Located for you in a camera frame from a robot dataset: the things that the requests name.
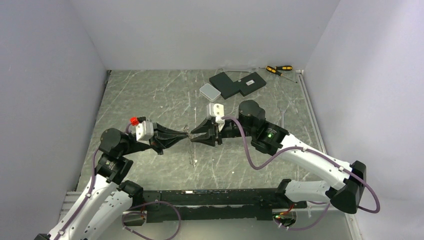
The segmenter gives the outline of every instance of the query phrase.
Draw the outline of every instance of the red cap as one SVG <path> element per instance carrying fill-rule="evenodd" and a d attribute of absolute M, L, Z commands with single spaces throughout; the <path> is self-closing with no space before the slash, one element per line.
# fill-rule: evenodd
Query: red cap
<path fill-rule="evenodd" d="M 131 117 L 129 121 L 131 122 L 131 125 L 133 126 L 138 125 L 140 123 L 136 117 Z"/>

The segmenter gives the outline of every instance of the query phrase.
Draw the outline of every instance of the black box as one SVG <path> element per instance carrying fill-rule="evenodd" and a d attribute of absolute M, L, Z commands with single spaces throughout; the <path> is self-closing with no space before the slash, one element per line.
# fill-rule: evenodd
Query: black box
<path fill-rule="evenodd" d="M 237 82 L 233 82 L 225 72 L 221 72 L 209 78 L 209 82 L 214 88 L 221 92 L 221 96 L 224 99 L 227 99 L 240 92 Z"/>
<path fill-rule="evenodd" d="M 236 83 L 243 97 L 267 85 L 267 82 L 257 72 L 243 77 Z"/>

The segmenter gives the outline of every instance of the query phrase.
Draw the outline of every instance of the white label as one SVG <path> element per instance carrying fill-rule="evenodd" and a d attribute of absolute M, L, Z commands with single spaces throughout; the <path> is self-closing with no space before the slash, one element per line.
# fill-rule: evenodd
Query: white label
<path fill-rule="evenodd" d="M 254 83 L 255 83 L 255 81 L 253 81 L 253 79 L 252 79 L 252 80 L 250 80 L 250 81 L 246 82 L 246 85 L 247 85 L 247 86 L 250 86 L 250 85 L 252 85 L 252 84 L 254 84 Z"/>

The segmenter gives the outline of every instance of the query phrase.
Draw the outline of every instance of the wall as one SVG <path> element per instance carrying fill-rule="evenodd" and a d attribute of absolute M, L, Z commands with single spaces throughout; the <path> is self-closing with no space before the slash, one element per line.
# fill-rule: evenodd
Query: wall
<path fill-rule="evenodd" d="M 305 69 L 328 152 L 366 163 L 381 199 L 365 239 L 424 238 L 423 26 L 419 1 L 342 0 Z"/>
<path fill-rule="evenodd" d="M 77 183 L 106 70 L 69 1 L 0 6 L 0 239 L 30 240 Z"/>
<path fill-rule="evenodd" d="M 72 0 L 107 69 L 303 69 L 340 0 Z"/>

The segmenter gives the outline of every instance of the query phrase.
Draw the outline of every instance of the marble table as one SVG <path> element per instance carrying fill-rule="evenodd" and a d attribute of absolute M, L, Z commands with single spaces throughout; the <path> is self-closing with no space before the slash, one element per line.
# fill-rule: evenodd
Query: marble table
<path fill-rule="evenodd" d="M 287 109 L 284 128 L 303 142 L 320 149 L 300 84 L 264 69 L 257 72 L 265 79 L 265 87 L 245 97 L 237 94 L 228 99 L 219 97 L 215 102 L 224 105 L 226 115 L 236 116 L 239 103 L 255 100 L 265 109 L 266 119 L 275 124 L 280 123 L 279 108 Z M 117 128 L 123 131 L 134 116 L 146 116 L 153 122 L 178 131 L 194 129 L 205 118 L 209 103 L 200 95 L 199 88 L 218 73 L 217 70 L 112 71 L 77 191 L 81 191 L 90 178 L 90 162 L 104 130 Z M 233 81 L 248 75 L 246 72 L 227 74 Z M 295 79 L 294 72 L 285 75 Z M 249 150 L 256 165 L 270 157 L 252 146 L 249 146 Z M 284 155 L 261 170 L 252 169 L 246 160 L 241 138 L 224 139 L 223 144 L 216 147 L 184 139 L 165 149 L 164 155 L 148 150 L 126 157 L 134 161 L 126 179 L 145 190 L 276 188 L 284 178 L 318 180 L 317 176 L 305 169 L 285 161 Z"/>

